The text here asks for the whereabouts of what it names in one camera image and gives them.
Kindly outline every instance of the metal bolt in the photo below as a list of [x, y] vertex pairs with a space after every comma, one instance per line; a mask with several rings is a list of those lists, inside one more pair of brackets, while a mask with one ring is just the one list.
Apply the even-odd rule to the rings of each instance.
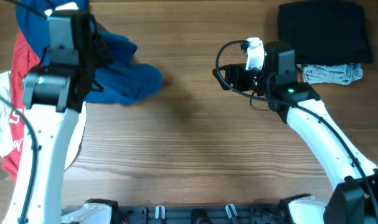
[[42, 84], [45, 81], [45, 77], [38, 78], [38, 84]]

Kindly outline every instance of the folded black shirt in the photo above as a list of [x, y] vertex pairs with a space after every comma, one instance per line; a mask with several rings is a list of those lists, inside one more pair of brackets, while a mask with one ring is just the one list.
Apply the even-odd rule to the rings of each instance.
[[372, 63], [364, 9], [353, 2], [306, 1], [282, 4], [278, 38], [291, 43], [296, 63]]

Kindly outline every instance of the clothing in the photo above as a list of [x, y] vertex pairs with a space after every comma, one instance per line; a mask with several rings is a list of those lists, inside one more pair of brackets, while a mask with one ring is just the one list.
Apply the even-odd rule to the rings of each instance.
[[[40, 12], [71, 2], [71, 0], [21, 0]], [[87, 0], [75, 0], [80, 9], [86, 9]], [[44, 47], [50, 45], [48, 21], [38, 15], [16, 6], [17, 22], [29, 45], [36, 55], [41, 55]], [[90, 92], [85, 101], [89, 103], [137, 103], [156, 94], [162, 85], [161, 73], [153, 66], [130, 65], [137, 46], [121, 35], [100, 32], [111, 52], [114, 63], [98, 68], [95, 80], [104, 87], [103, 93]], [[49, 64], [46, 57], [44, 65]]]
[[363, 77], [363, 70], [360, 63], [353, 65], [297, 65], [303, 72], [304, 82], [335, 83], [348, 85]]
[[[21, 103], [22, 79], [38, 62], [39, 58], [32, 51], [22, 32], [19, 31], [13, 50], [12, 70], [11, 72], [0, 74], [0, 94], [23, 113], [24, 105]], [[70, 141], [65, 169], [70, 166], [78, 154], [86, 117], [86, 104], [84, 103]], [[2, 169], [8, 172], [14, 181], [17, 180], [24, 136], [26, 136], [26, 129], [23, 121], [7, 105], [0, 102], [0, 155], [3, 157]]]
[[282, 4], [278, 38], [295, 49], [297, 64], [372, 63], [364, 20], [363, 7], [353, 2]]

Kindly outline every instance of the wooden table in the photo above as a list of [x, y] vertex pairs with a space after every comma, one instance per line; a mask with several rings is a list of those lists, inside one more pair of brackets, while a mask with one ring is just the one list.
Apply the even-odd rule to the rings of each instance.
[[[164, 88], [136, 106], [88, 104], [82, 150], [65, 172], [63, 207], [89, 198], [148, 206], [276, 202], [302, 193], [330, 198], [331, 185], [299, 135], [277, 114], [222, 91], [212, 76], [226, 42], [276, 39], [284, 2], [92, 1], [99, 23], [138, 44], [136, 61], [162, 71]], [[349, 86], [314, 88], [349, 139], [378, 164], [378, 1], [358, 2], [375, 62]], [[0, 2], [0, 73], [10, 69], [16, 31], [13, 7]], [[244, 61], [232, 47], [220, 64]], [[13, 188], [0, 168], [0, 221]]]

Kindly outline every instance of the white cloth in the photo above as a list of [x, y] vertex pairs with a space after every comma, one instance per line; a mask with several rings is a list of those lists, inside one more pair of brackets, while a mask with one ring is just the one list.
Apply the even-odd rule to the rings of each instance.
[[348, 85], [363, 77], [360, 63], [351, 65], [298, 65], [303, 71], [303, 80], [309, 84], [335, 83]]
[[[11, 100], [10, 94], [10, 78], [11, 72], [4, 72], [0, 74], [0, 95], [5, 98], [5, 100]], [[8, 155], [13, 150], [13, 140], [10, 131], [10, 113], [11, 109], [8, 105], [5, 105], [0, 101], [0, 156], [4, 157]], [[78, 117], [79, 121], [74, 129], [71, 137], [69, 149], [67, 152], [67, 158], [65, 161], [65, 169], [67, 169], [71, 163], [74, 161], [78, 154], [79, 146], [82, 141], [83, 130], [87, 122], [87, 107], [86, 102], [83, 102], [82, 112]]]

